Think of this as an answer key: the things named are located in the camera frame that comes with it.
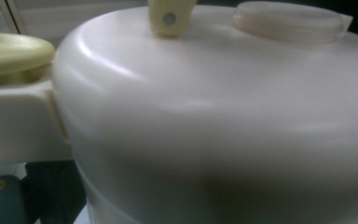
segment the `white plastic container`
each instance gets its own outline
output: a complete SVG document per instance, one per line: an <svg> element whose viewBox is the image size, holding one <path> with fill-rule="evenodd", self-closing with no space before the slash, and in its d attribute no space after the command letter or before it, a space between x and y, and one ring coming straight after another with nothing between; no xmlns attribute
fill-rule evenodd
<svg viewBox="0 0 358 224"><path fill-rule="evenodd" d="M136 8L63 41L54 93L93 223L358 223L358 35L337 14L329 39L264 38L234 13L195 7L172 39Z"/></svg>

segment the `screw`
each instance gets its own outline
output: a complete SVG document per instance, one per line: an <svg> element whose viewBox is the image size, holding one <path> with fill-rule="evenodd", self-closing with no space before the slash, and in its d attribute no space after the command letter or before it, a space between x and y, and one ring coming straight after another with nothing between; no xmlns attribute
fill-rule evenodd
<svg viewBox="0 0 358 224"><path fill-rule="evenodd" d="M171 12L168 12L164 15L164 18L163 18L164 22L166 25L172 25L176 22L176 17L173 13Z"/></svg>

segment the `thread spool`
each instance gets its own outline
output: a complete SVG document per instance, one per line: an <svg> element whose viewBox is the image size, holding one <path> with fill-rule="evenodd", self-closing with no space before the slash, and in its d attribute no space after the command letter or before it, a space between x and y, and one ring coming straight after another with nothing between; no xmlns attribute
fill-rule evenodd
<svg viewBox="0 0 358 224"><path fill-rule="evenodd" d="M0 224L28 224L22 200L20 180L13 175L0 176Z"/></svg>

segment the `pale yellow plastic part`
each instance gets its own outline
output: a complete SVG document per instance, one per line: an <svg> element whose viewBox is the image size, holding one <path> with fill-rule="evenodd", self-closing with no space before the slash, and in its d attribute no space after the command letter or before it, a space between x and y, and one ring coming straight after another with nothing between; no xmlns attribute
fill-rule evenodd
<svg viewBox="0 0 358 224"><path fill-rule="evenodd" d="M187 27L197 0L149 0L151 29L158 35L179 36Z"/></svg>
<svg viewBox="0 0 358 224"><path fill-rule="evenodd" d="M18 75L49 64L54 47L45 40L26 36L0 34L0 76Z"/></svg>

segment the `small plastic cap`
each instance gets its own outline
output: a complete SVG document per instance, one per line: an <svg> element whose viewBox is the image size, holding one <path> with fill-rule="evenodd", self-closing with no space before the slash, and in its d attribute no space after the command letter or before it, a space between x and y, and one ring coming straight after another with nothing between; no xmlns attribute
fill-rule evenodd
<svg viewBox="0 0 358 224"><path fill-rule="evenodd" d="M54 47L45 40L26 35L0 34L0 75L14 74L48 64Z"/></svg>
<svg viewBox="0 0 358 224"><path fill-rule="evenodd" d="M299 43L330 42L349 27L334 11L275 2L239 4L233 23L251 35Z"/></svg>

